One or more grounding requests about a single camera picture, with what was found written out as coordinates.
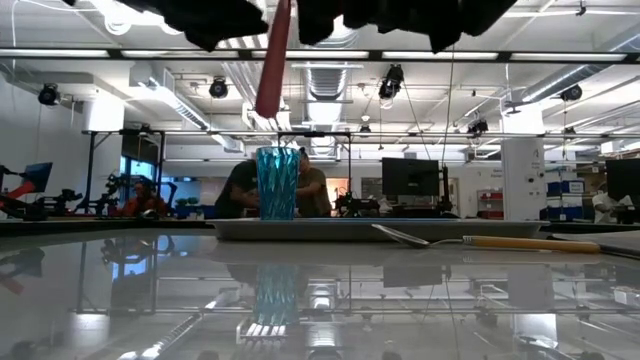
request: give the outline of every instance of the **white wall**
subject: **white wall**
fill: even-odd
[[[65,188],[84,194],[89,136],[81,131],[87,117],[76,111],[72,121],[70,109],[42,106],[36,95],[9,84],[3,76],[0,99],[0,164],[22,171],[28,164],[53,162],[45,195],[59,195]],[[121,152],[120,136],[110,137],[96,150],[92,198],[104,191],[107,176],[118,172]],[[20,181],[16,176],[5,176],[4,186],[13,189]]]

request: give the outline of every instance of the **blue glass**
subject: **blue glass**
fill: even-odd
[[[256,157],[260,219],[293,220],[300,152],[285,147],[262,147]]]
[[[280,326],[298,322],[298,268],[294,265],[261,265],[258,267],[255,322]]]

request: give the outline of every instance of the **spotlight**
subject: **spotlight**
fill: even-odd
[[[474,134],[473,137],[476,138],[487,131],[489,131],[489,125],[487,124],[487,121],[484,119],[480,119],[469,124],[467,134]]]
[[[400,84],[404,81],[404,72],[399,64],[392,64],[387,72],[387,76],[380,85],[378,95],[381,100],[393,99],[400,91]]]
[[[216,76],[213,78],[213,84],[209,87],[209,94],[214,99],[224,99],[229,94],[229,88],[225,84],[227,79],[224,76]]]
[[[363,124],[362,126],[360,126],[360,130],[358,130],[358,132],[371,132],[371,127],[369,127],[368,124]]]
[[[582,97],[582,88],[579,85],[572,86],[560,93],[562,101],[576,101]]]
[[[60,104],[60,93],[58,92],[57,84],[44,84],[40,94],[38,94],[38,101],[42,105],[55,106]]]

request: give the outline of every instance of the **computer monitor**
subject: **computer monitor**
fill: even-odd
[[[51,168],[53,163],[42,163],[28,165],[24,169],[24,176],[22,177],[22,184],[26,181],[30,181],[35,186],[32,193],[41,193],[47,190],[47,183],[49,182],[49,175],[51,175]]]
[[[438,161],[382,158],[382,193],[440,196]]]
[[[629,195],[640,196],[640,159],[607,160],[607,192],[620,200]]]

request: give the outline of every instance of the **fluorescent light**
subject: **fluorescent light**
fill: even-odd
[[[166,135],[207,135],[206,131],[165,131]]]
[[[107,50],[0,49],[0,57],[94,57],[108,58]]]
[[[495,60],[496,52],[439,52],[434,54],[429,51],[383,51],[383,59],[407,59],[407,60]]]
[[[318,63],[304,63],[304,64],[291,64],[292,69],[363,69],[362,64],[318,64]]]
[[[590,53],[514,53],[512,60],[523,61],[620,61],[626,54],[590,54]]]
[[[277,131],[220,131],[220,134],[227,136],[276,136]]]
[[[179,59],[185,57],[199,57],[204,59],[237,58],[237,51],[212,51],[204,50],[175,50],[175,51],[149,51],[149,50],[123,50],[122,55],[128,58],[162,58]]]
[[[266,51],[254,51],[253,57],[263,58],[267,55]],[[288,59],[366,59],[369,57],[368,51],[336,51],[336,50],[289,50],[287,51]]]

